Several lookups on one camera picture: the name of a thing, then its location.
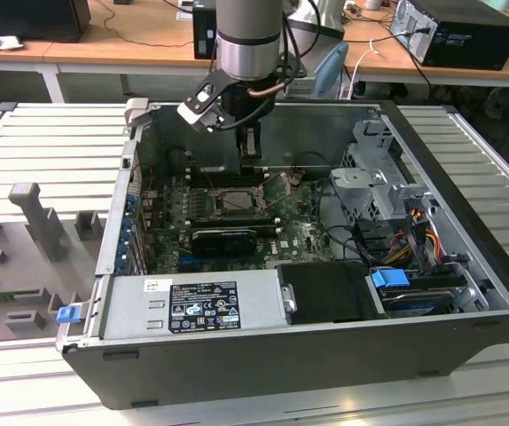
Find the green circuit board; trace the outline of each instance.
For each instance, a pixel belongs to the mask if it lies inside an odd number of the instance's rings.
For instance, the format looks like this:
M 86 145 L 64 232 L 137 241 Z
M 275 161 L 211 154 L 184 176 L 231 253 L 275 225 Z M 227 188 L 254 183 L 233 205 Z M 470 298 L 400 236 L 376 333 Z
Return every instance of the green circuit board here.
M 327 238 L 314 215 L 316 197 L 315 184 L 300 181 L 289 172 L 249 187 L 194 188 L 183 179 L 173 179 L 159 195 L 161 226 L 150 230 L 155 240 L 154 273 L 270 269 L 281 263 L 332 260 Z M 249 225 L 236 225 L 238 217 Z M 221 224 L 213 227 L 214 220 Z M 254 254 L 197 258 L 190 241 L 193 233 L 206 229 L 204 222 L 211 224 L 209 229 L 256 230 Z

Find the wooden desk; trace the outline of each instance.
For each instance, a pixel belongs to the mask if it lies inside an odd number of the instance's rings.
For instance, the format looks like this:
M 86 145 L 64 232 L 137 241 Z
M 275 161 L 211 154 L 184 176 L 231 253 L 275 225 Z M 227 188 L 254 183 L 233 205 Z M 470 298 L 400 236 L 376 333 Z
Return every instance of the wooden desk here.
M 13 51 L 0 51 L 0 61 L 43 62 L 43 55 L 51 42 L 23 42 L 24 48 Z
M 42 74 L 53 102 L 64 102 L 59 73 L 98 73 L 116 75 L 204 75 L 209 61 L 193 57 L 192 23 L 176 20 L 177 10 L 160 0 L 135 0 L 131 5 L 115 5 L 113 0 L 89 0 L 91 23 L 79 43 L 27 42 L 21 51 L 0 53 L 0 69 L 36 71 Z M 146 46 L 128 43 L 110 28 L 135 42 L 178 45 Z M 387 10 L 366 12 L 373 19 Z M 387 36 L 388 31 L 375 22 L 350 21 L 346 40 L 369 40 Z M 406 50 L 396 41 L 378 42 L 380 55 L 370 54 L 361 63 L 358 79 L 387 83 L 424 83 Z M 368 43 L 350 43 L 346 65 L 353 70 Z M 502 71 L 481 71 L 424 67 L 433 84 L 509 87 L 509 60 Z
M 175 45 L 146 46 L 128 43 L 105 28 L 140 43 Z M 168 67 L 208 67 L 208 60 L 193 57 L 193 32 L 190 21 L 176 20 L 177 10 L 160 0 L 136 0 L 131 5 L 116 5 L 112 0 L 89 0 L 91 22 L 79 43 L 54 43 L 44 54 L 47 62 L 147 65 Z

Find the copper pipe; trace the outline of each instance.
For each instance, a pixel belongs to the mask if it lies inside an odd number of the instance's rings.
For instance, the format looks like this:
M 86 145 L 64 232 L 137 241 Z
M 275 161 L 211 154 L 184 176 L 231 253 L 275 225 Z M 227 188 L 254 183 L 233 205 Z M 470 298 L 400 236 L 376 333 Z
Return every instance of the copper pipe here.
M 264 89 L 262 91 L 255 91 L 254 89 L 249 89 L 247 91 L 248 95 L 251 98 L 266 98 L 267 96 L 274 95 L 275 93 L 278 93 L 282 89 L 284 89 L 285 84 L 284 82 L 275 84 L 272 87 L 269 87 L 268 89 Z

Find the warning label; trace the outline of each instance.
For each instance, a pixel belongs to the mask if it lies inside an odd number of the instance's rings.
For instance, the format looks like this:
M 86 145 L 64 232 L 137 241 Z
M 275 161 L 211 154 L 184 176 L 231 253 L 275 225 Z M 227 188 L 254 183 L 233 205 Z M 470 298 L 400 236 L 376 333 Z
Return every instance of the warning label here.
M 168 329 L 172 333 L 240 328 L 236 281 L 170 287 Z

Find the blue release tab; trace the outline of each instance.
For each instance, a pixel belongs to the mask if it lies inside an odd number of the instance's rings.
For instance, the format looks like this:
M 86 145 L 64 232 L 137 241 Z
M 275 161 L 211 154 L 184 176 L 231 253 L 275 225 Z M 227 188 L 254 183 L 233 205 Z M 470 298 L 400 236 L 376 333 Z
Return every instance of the blue release tab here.
M 409 287 L 411 285 L 403 269 L 379 269 L 371 274 L 371 278 L 376 288 Z
M 81 306 L 62 306 L 58 310 L 56 321 L 59 324 L 81 322 Z

